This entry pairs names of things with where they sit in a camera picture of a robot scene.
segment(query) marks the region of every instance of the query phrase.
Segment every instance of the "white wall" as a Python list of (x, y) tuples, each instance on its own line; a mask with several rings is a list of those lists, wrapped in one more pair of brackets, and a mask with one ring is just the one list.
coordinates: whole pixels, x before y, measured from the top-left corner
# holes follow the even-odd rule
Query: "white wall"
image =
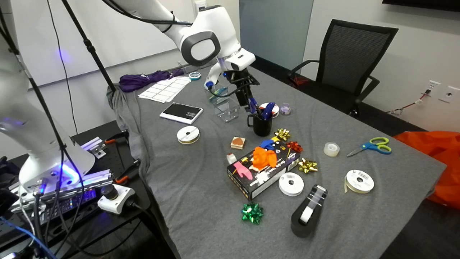
[(304, 58), (312, 8), (314, 0), (240, 0), (243, 48), (284, 68), (295, 68)]
[[(220, 4), (222, 6), (225, 6), (236, 25), (236, 31), (240, 32), (238, 0), (210, 0), (209, 5), (210, 4)], [(176, 68), (180, 64), (184, 64), (180, 54), (177, 51), (171, 51), (167, 54), (110, 68), (108, 73), (113, 81), (118, 83), (120, 77), (127, 74), (148, 74), (156, 73), (159, 70)], [(74, 96), (77, 123), (81, 133), (115, 120), (115, 116), (113, 110), (108, 107), (105, 99), (107, 83), (104, 81), (100, 73), (71, 78), (69, 83)], [(68, 90), (65, 83), (62, 81), (45, 86), (41, 87), (41, 90), (55, 120), (71, 136), (74, 136), (75, 132), (71, 119)], [(29, 99), (33, 104), (39, 106), (33, 93), (29, 93)], [(9, 159), (13, 159), (25, 153), (26, 152), (23, 147), (18, 146), (15, 142), (0, 135), (0, 156), (8, 156)]]
[[(18, 47), (35, 81), (39, 86), (46, 86), (65, 80), (46, 0), (10, 2)], [(68, 76), (72, 78), (98, 71), (64, 4), (61, 0), (49, 0), (49, 4)], [(194, 6), (190, 2), (184, 4), (187, 2), (171, 0), (169, 9), (190, 22), (194, 18)], [(125, 18), (102, 0), (71, 0), (69, 6), (79, 19), (85, 35), (94, 47), (98, 47), (98, 55), (108, 68), (176, 50), (174, 42), (160, 31), (154, 31), (153, 25)]]
[[(460, 14), (387, 6), (381, 0), (317, 0), (305, 60), (318, 60), (324, 35), (332, 19), (399, 28), (374, 77), (381, 84), (366, 100), (383, 112), (412, 104), (436, 80), (443, 88), (460, 88)], [(400, 119), (435, 132), (460, 132), (460, 96), (452, 104), (437, 100), (407, 109)]]

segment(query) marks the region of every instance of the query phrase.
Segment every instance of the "black tape dispenser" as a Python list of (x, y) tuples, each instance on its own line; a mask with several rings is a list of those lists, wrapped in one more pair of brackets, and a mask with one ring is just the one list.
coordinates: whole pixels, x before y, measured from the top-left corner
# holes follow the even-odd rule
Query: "black tape dispenser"
[(301, 204), (292, 215), (291, 230), (297, 237), (305, 238), (314, 232), (322, 206), (327, 201), (328, 191), (322, 186), (314, 186), (307, 199)]

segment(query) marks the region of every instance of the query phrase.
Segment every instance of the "orange fabric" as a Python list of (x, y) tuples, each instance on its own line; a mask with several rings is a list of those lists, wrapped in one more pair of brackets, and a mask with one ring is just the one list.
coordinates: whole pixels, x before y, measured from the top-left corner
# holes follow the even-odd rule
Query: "orange fabric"
[(276, 168), (276, 153), (274, 150), (256, 147), (253, 152), (253, 168), (261, 172), (268, 166)]
[(460, 209), (460, 133), (403, 133), (396, 139), (447, 166), (430, 201)]

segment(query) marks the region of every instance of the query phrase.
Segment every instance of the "floor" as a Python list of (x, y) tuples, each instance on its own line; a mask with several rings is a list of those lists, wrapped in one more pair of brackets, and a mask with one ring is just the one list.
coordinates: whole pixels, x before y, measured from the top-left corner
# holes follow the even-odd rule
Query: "floor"
[[(286, 71), (263, 60), (258, 60), (255, 68), (274, 76), (276, 80), (286, 83)], [(376, 127), (390, 136), (403, 132), (422, 132), (422, 129), (407, 124), (394, 117), (386, 116), (378, 110), (367, 110), (367, 116), (361, 122)], [(104, 253), (111, 250), (130, 231), (120, 231), (105, 241), (88, 248), (92, 253)], [(437, 204), (426, 201), (416, 212), (409, 225), (399, 238), (391, 244), (383, 259), (417, 258), (417, 259), (450, 259), (460, 258), (460, 212), (443, 208)], [(154, 237), (148, 231), (140, 228), (136, 235), (128, 240), (120, 250), (104, 257), (111, 259), (123, 258), (159, 258), (163, 259), (161, 250)]]

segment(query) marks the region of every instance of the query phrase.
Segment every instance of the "purple cloth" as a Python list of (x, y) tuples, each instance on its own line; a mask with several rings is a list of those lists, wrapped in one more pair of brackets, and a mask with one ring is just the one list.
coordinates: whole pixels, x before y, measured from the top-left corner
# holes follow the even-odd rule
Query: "purple cloth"
[(147, 86), (170, 80), (179, 76), (184, 76), (184, 71), (182, 68), (176, 68), (171, 71), (157, 71), (148, 76), (124, 76), (120, 78), (120, 90), (124, 93), (134, 93)]

